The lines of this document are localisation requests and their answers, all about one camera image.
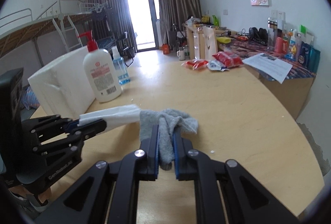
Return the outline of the red can container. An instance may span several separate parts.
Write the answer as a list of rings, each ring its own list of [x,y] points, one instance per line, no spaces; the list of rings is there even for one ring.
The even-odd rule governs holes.
[[[276,45],[274,49],[275,53],[285,55],[287,53],[287,49],[288,49],[288,40],[281,37],[277,37]]]

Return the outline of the grey towel cloth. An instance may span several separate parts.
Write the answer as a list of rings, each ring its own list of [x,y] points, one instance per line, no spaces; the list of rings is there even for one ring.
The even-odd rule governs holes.
[[[168,171],[174,161],[174,129],[179,127],[184,133],[197,134],[198,121],[188,113],[170,108],[162,111],[141,110],[140,141],[151,138],[154,125],[159,126],[159,165],[161,169]]]

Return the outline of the light wooden desk with drawers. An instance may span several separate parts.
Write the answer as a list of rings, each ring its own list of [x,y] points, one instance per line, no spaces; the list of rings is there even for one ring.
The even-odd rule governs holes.
[[[190,59],[205,59],[205,39],[203,34],[203,27],[213,28],[206,25],[186,25],[184,28],[186,30],[186,38],[188,44],[188,50],[190,53]],[[230,35],[237,34],[236,31],[230,29],[216,29],[213,28],[217,36],[227,36],[228,32]]]

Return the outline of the black headphones bag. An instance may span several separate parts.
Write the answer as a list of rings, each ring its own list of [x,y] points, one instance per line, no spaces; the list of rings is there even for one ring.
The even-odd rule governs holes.
[[[261,45],[266,46],[268,43],[268,32],[264,28],[257,29],[256,27],[251,27],[248,30],[248,37]]]

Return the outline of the clear blue spray bottle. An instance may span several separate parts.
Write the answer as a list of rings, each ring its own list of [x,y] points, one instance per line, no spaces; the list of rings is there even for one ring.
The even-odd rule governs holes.
[[[129,83],[131,79],[127,72],[127,66],[125,64],[124,58],[120,55],[120,53],[118,52],[118,48],[116,46],[112,47],[112,55],[113,55],[113,64],[116,69],[116,73],[120,85]]]

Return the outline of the white thermos kettle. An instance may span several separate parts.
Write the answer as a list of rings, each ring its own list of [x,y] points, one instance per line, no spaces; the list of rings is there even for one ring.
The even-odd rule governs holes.
[[[186,59],[186,54],[183,47],[179,48],[179,50],[177,51],[177,57],[179,61],[184,61]]]

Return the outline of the steel thermos bottle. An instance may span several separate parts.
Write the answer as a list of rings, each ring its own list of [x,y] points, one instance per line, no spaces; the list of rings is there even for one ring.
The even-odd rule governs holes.
[[[278,34],[278,22],[276,19],[268,18],[268,50],[274,51]]]

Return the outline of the yellow object on desk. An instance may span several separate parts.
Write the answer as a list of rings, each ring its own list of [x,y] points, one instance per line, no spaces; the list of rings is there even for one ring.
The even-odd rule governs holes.
[[[222,44],[228,44],[228,43],[231,42],[231,38],[229,38],[229,37],[219,36],[219,37],[217,37],[217,41],[218,41],[219,43],[222,43]]]

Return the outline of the large red snack packet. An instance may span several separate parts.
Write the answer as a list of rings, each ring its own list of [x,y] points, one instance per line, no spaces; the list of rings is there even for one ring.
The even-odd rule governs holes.
[[[241,58],[232,52],[220,51],[213,54],[212,57],[221,62],[227,68],[239,67],[243,65]]]

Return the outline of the white cloth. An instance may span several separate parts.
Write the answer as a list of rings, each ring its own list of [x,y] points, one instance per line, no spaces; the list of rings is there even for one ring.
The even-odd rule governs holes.
[[[140,112],[141,108],[135,104],[112,107],[80,115],[79,125],[85,126],[102,119],[106,122],[106,128],[102,133],[106,133],[120,126],[139,122]]]

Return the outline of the orange bag on floor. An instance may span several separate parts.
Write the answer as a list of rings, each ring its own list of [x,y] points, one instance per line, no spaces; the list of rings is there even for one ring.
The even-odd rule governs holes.
[[[164,55],[170,54],[170,47],[169,44],[165,43],[162,45],[162,52]]]

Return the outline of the patterned desk cloth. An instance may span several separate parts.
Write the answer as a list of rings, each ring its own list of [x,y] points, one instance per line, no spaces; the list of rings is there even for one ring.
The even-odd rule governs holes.
[[[228,44],[218,43],[219,50],[231,52],[241,58],[242,62],[256,70],[269,81],[279,81],[299,78],[315,78],[317,75],[298,62],[287,59],[282,54],[268,51],[254,41],[231,39]]]

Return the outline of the metal bunk bed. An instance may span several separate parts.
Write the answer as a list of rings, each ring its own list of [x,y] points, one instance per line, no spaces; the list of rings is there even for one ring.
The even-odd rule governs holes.
[[[87,29],[94,13],[100,13],[108,7],[108,3],[79,4],[78,13],[62,12],[61,0],[57,0],[44,12],[33,18],[32,10],[25,8],[1,17],[1,58],[26,42],[36,41],[38,37],[51,32],[58,32],[67,52],[81,48],[84,43],[77,37],[77,43],[69,43],[67,33],[74,31],[79,34],[77,25]]]

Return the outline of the hanging dark clothes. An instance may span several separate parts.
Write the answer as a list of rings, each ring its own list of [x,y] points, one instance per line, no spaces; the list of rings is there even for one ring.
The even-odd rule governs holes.
[[[100,10],[92,11],[93,28],[97,34],[100,35],[105,31],[113,32],[110,15],[111,8],[102,8]]]

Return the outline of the green snack bag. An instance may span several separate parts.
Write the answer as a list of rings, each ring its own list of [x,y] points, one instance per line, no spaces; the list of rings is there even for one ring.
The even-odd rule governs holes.
[[[216,27],[219,27],[220,23],[219,23],[219,19],[217,18],[217,16],[212,15],[212,18],[213,18],[213,25],[216,26]]]

